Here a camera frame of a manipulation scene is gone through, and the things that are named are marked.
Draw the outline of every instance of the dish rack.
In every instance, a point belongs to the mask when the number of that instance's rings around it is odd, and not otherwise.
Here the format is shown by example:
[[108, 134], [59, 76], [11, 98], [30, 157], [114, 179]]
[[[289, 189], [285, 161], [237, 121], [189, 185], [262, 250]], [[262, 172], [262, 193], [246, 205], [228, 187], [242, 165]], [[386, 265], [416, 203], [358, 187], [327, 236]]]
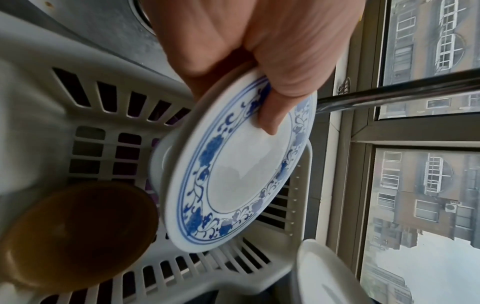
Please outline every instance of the dish rack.
[[[87, 180], [144, 189], [152, 147], [194, 106], [184, 84], [0, 13], [0, 237], [31, 204]], [[37, 294], [0, 282], [9, 304], [183, 303], [209, 290], [256, 294], [292, 268], [303, 239], [308, 143], [274, 201], [239, 236], [178, 250], [160, 220], [130, 268], [88, 289]]]

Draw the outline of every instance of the blue and white plate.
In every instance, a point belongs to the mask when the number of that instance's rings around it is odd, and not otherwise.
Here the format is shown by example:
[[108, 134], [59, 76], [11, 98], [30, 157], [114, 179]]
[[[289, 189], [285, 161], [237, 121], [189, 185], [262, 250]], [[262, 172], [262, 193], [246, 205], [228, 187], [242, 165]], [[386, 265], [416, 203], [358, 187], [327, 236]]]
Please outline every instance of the blue and white plate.
[[295, 168], [312, 129], [317, 93], [292, 109], [271, 136], [257, 126], [270, 89], [258, 68], [233, 71], [172, 135], [173, 145], [157, 147], [168, 157], [153, 154], [150, 169], [163, 164], [156, 179], [161, 185], [153, 187], [169, 237], [181, 250], [206, 251], [233, 238], [268, 206]]

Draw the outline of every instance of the air conditioner unit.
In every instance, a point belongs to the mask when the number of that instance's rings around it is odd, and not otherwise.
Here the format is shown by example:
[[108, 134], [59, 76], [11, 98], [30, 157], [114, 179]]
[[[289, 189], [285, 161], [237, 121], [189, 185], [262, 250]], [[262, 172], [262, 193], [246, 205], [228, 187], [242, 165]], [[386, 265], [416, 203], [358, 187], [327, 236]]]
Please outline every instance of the air conditioner unit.
[[445, 211], [449, 213], [456, 213], [458, 205], [456, 204], [445, 204]]

